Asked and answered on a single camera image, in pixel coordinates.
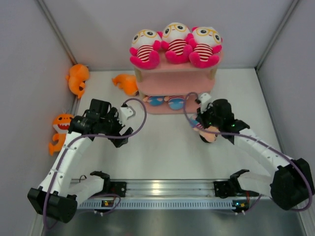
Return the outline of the blue-hat doll plush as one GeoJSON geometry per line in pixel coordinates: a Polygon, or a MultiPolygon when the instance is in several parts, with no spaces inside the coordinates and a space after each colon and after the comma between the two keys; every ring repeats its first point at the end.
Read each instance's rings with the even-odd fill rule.
{"type": "Polygon", "coordinates": [[[217,137],[219,136],[218,135],[219,130],[214,126],[210,126],[208,128],[205,128],[205,130],[211,131],[211,133],[207,133],[207,132],[199,130],[198,127],[203,129],[203,126],[196,120],[196,117],[197,117],[197,115],[194,114],[189,118],[192,122],[191,126],[192,126],[193,130],[195,132],[199,133],[199,137],[201,138],[201,140],[203,142],[205,142],[205,143],[215,142],[217,140],[217,137]]]}

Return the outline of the black-haired doll plush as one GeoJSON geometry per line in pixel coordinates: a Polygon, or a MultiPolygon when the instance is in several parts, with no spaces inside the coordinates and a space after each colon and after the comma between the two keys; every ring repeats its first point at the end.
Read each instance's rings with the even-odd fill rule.
{"type": "Polygon", "coordinates": [[[183,108],[185,97],[183,95],[166,96],[164,101],[168,103],[170,109],[180,110],[183,108]]]}

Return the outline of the pink panda plush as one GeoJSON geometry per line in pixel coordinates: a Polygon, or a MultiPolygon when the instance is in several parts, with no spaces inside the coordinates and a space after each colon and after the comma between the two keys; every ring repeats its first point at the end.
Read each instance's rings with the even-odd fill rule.
{"type": "Polygon", "coordinates": [[[130,62],[140,69],[155,69],[160,63],[161,37],[151,29],[142,29],[132,39],[130,62]]]}
{"type": "Polygon", "coordinates": [[[192,39],[192,34],[186,25],[172,22],[158,34],[162,39],[161,47],[165,50],[165,58],[169,63],[181,64],[189,61],[189,54],[192,52],[189,40],[192,39]]]}
{"type": "Polygon", "coordinates": [[[189,60],[194,67],[208,68],[220,61],[223,39],[213,27],[193,27],[189,44],[192,52],[189,60]]]}

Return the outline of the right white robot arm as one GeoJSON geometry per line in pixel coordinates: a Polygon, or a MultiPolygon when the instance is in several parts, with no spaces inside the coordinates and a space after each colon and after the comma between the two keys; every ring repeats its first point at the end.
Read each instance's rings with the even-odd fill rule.
{"type": "Polygon", "coordinates": [[[207,94],[197,98],[195,120],[201,134],[217,134],[244,150],[255,159],[268,175],[256,175],[241,170],[230,176],[230,191],[242,195],[249,190],[271,198],[284,210],[293,210],[303,201],[312,203],[315,188],[310,166],[303,158],[293,159],[258,137],[248,124],[236,119],[226,99],[210,100],[207,94]]]}

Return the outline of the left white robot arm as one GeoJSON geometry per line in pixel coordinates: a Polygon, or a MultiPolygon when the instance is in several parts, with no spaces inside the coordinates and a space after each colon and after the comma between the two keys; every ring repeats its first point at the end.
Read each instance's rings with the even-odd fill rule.
{"type": "Polygon", "coordinates": [[[62,149],[46,178],[37,188],[29,190],[27,198],[34,210],[44,219],[50,217],[68,223],[78,206],[89,197],[107,196],[112,185],[108,174],[93,171],[85,183],[71,186],[72,174],[94,138],[105,137],[117,148],[125,145],[133,129],[129,127],[124,134],[120,132],[134,116],[135,110],[126,103],[115,108],[109,102],[92,99],[83,115],[71,120],[62,149]]]}

